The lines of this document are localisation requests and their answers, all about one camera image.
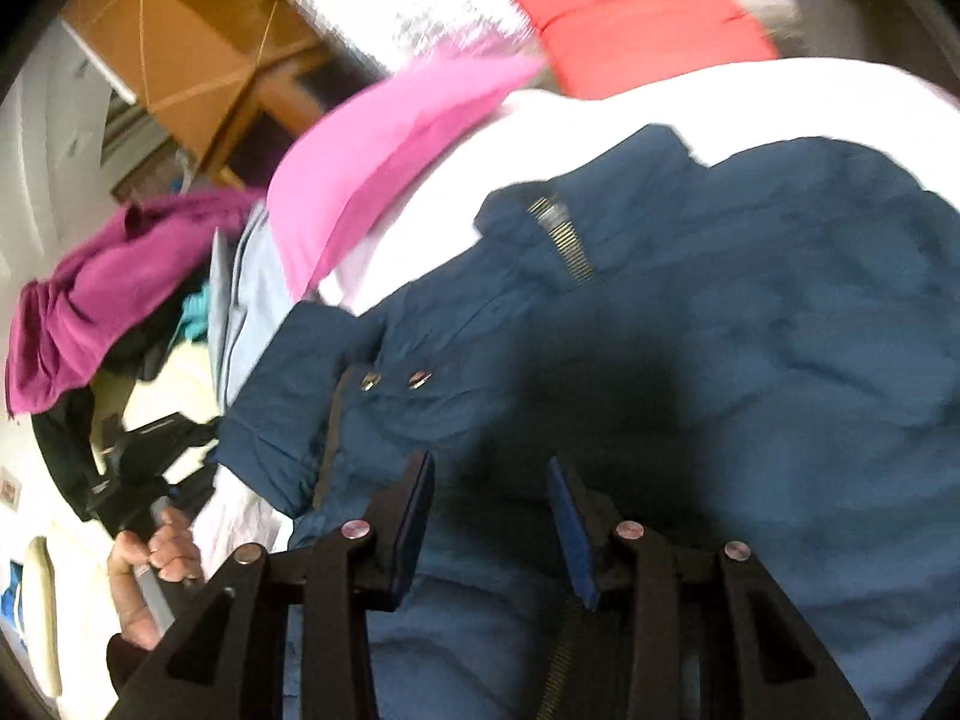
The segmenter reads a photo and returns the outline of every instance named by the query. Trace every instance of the white wall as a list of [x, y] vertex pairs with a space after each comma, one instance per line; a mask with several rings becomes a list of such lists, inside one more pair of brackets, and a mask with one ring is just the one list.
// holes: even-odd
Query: white wall
[[[110, 88], [54, 23], [0, 104], [0, 352], [20, 288], [49, 276], [67, 250], [116, 210], [110, 189], [164, 137], [101, 166]], [[22, 485], [18, 512], [0, 505], [0, 591], [8, 560], [19, 560], [48, 523], [75, 519], [51, 481], [30, 418], [0, 415], [0, 467]]]

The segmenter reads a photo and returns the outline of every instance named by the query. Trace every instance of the wooden chair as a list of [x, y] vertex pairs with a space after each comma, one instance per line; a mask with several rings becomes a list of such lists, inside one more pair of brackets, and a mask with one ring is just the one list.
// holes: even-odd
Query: wooden chair
[[222, 183], [258, 122], [292, 141], [325, 113], [331, 52], [292, 0], [71, 0], [64, 18], [141, 104]]

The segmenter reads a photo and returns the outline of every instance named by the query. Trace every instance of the pink cloth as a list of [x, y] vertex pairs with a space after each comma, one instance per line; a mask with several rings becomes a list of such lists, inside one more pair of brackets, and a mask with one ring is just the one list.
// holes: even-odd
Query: pink cloth
[[528, 56], [424, 60], [307, 130], [267, 192], [291, 297], [301, 299], [336, 268], [426, 167], [541, 66]]
[[121, 207], [48, 281], [21, 291], [10, 328], [7, 412], [40, 413], [93, 378], [109, 348], [243, 229], [263, 191], [222, 189]]

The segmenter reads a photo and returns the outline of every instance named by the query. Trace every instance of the metal bolt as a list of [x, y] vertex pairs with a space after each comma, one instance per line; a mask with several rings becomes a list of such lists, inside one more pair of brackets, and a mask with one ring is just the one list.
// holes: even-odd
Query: metal bolt
[[263, 555], [263, 547], [259, 544], [243, 544], [234, 550], [233, 559], [240, 565], [250, 565], [257, 562]]
[[407, 382], [407, 386], [409, 386], [410, 389], [419, 389], [426, 384], [426, 380], [432, 375], [432, 373], [428, 373], [425, 370], [418, 370], [413, 376], [410, 377], [410, 381]]
[[373, 389], [380, 383], [380, 378], [381, 376], [379, 373], [368, 373], [360, 380], [360, 389], [363, 389], [365, 392]]
[[724, 545], [723, 551], [727, 557], [737, 562], [750, 560], [750, 555], [752, 555], [752, 550], [743, 541], [728, 541]]
[[616, 526], [616, 534], [627, 541], [636, 541], [637, 538], [643, 538], [643, 526], [640, 522], [634, 522], [632, 519], [625, 519]]
[[351, 541], [354, 538], [363, 538], [370, 530], [370, 524], [365, 519], [352, 519], [340, 526], [340, 533]]

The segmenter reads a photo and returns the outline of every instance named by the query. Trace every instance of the red pillow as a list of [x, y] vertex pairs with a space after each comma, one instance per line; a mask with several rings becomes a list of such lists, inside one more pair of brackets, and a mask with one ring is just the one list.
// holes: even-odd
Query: red pillow
[[776, 59], [736, 0], [516, 0], [560, 88], [601, 100], [728, 62]]

